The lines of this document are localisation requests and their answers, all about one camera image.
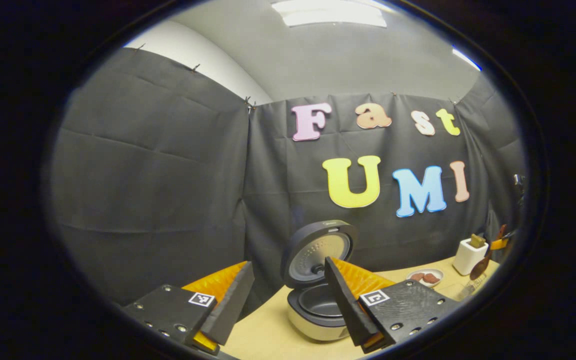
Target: table surface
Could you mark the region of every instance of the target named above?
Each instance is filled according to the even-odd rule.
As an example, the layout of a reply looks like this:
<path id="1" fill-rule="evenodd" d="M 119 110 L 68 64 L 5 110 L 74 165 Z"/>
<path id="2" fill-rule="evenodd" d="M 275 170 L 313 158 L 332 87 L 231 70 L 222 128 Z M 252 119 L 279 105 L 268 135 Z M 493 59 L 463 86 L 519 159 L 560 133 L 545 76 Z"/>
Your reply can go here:
<path id="1" fill-rule="evenodd" d="M 432 289 L 446 297 L 456 299 L 457 294 L 464 289 L 464 285 L 470 281 L 470 278 L 468 275 L 462 276 L 453 268 L 454 258 L 449 257 L 411 268 L 379 271 L 375 274 L 399 283 L 406 280 L 406 276 L 413 271 L 438 269 L 443 272 L 443 278 Z M 497 262 L 490 260 L 485 271 L 485 281 L 498 266 Z M 302 335 L 288 320 L 288 293 L 290 291 L 292 289 L 283 286 L 266 303 L 237 322 L 226 345 L 221 347 L 221 351 L 242 360 L 356 360 L 365 356 L 359 346 L 353 345 L 349 336 L 341 340 L 324 342 Z"/>

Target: black curtain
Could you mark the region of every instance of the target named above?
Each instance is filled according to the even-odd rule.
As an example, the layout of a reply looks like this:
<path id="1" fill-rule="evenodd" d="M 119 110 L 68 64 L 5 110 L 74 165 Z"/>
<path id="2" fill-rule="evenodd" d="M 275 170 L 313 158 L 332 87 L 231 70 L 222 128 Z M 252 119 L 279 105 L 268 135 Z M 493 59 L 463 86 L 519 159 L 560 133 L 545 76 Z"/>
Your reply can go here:
<path id="1" fill-rule="evenodd" d="M 321 136 L 293 141 L 292 107 L 328 103 Z M 381 105 L 388 127 L 362 129 L 355 108 Z M 458 136 L 435 116 L 453 114 Z M 112 300 L 129 303 L 162 283 L 185 285 L 242 260 L 255 282 L 244 315 L 276 292 L 290 235 L 316 221 L 359 228 L 351 262 L 371 271 L 454 256 L 471 233 L 494 237 L 517 221 L 512 175 L 525 173 L 516 116 L 484 76 L 457 104 L 368 93 L 258 105 L 161 55 L 122 48 L 76 90 L 55 143 L 52 196 L 74 262 Z M 436 131 L 418 132 L 413 111 Z M 380 195 L 367 207 L 333 203 L 322 162 L 348 158 L 350 189 L 363 192 L 357 159 L 381 158 Z M 450 163 L 462 161 L 470 198 L 456 202 Z M 393 171 L 421 182 L 441 168 L 447 206 L 400 218 Z"/>

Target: white plate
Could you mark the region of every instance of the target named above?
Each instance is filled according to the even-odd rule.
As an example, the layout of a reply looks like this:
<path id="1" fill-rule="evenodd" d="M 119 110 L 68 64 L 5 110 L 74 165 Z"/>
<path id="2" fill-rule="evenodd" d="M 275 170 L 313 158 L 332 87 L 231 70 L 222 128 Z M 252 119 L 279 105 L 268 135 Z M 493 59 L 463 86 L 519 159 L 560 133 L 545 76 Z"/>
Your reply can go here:
<path id="1" fill-rule="evenodd" d="M 415 274 L 419 274 L 420 272 L 424 273 L 424 274 L 432 274 L 435 276 L 435 278 L 439 279 L 439 281 L 435 282 L 434 284 L 431 284 L 430 282 L 426 282 L 423 280 L 423 278 L 421 280 L 419 280 L 419 283 L 422 283 L 423 285 L 426 285 L 426 287 L 432 288 L 435 285 L 439 284 L 442 282 L 442 279 L 444 278 L 444 273 L 439 270 L 439 269 L 418 269 L 417 271 L 412 271 L 411 273 L 409 273 L 406 276 L 406 280 L 410 280 L 410 278 L 415 275 Z"/>

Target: inner pot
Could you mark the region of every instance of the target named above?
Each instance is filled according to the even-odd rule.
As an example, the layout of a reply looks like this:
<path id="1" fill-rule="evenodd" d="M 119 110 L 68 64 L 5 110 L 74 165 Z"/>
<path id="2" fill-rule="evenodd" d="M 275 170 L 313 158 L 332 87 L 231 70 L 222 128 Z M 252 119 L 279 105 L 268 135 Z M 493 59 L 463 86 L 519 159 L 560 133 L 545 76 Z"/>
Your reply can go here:
<path id="1" fill-rule="evenodd" d="M 320 284 L 303 290 L 298 301 L 301 309 L 311 315 L 324 318 L 342 317 L 328 284 Z"/>

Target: ceiling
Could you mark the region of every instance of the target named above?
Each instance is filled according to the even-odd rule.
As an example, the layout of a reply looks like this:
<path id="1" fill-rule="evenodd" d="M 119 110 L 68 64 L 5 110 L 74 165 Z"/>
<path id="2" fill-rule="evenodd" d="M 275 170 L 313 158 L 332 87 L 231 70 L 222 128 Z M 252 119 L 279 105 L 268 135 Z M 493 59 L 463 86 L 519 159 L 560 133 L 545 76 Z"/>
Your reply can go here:
<path id="1" fill-rule="evenodd" d="M 452 44 L 402 9 L 387 28 L 356 23 L 287 27 L 271 0 L 210 0 L 169 20 L 226 52 L 273 101 L 395 92 L 458 101 L 480 72 Z"/>

